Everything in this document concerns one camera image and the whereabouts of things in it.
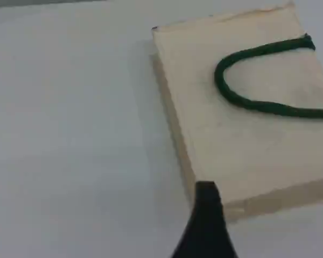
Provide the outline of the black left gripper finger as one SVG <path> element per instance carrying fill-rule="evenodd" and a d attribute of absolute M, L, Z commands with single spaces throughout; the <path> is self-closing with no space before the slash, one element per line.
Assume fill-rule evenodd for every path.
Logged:
<path fill-rule="evenodd" d="M 237 257 L 214 182 L 196 182 L 192 213 L 172 257 Z"/>

